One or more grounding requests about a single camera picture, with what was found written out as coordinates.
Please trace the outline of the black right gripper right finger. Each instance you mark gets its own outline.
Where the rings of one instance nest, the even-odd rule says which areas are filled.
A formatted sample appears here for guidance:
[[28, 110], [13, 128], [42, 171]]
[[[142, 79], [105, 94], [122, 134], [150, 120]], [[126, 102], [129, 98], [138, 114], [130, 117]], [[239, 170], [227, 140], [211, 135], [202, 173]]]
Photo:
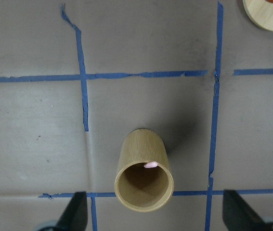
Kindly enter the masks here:
[[270, 230], [270, 225], [235, 190], [223, 191], [222, 220], [229, 231]]

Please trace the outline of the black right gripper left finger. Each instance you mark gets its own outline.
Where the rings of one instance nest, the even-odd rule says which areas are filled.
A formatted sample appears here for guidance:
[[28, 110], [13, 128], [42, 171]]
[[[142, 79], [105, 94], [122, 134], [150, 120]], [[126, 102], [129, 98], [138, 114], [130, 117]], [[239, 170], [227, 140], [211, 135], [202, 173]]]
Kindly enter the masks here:
[[84, 231], [88, 224], [86, 192], [76, 192], [55, 225], [56, 231]]

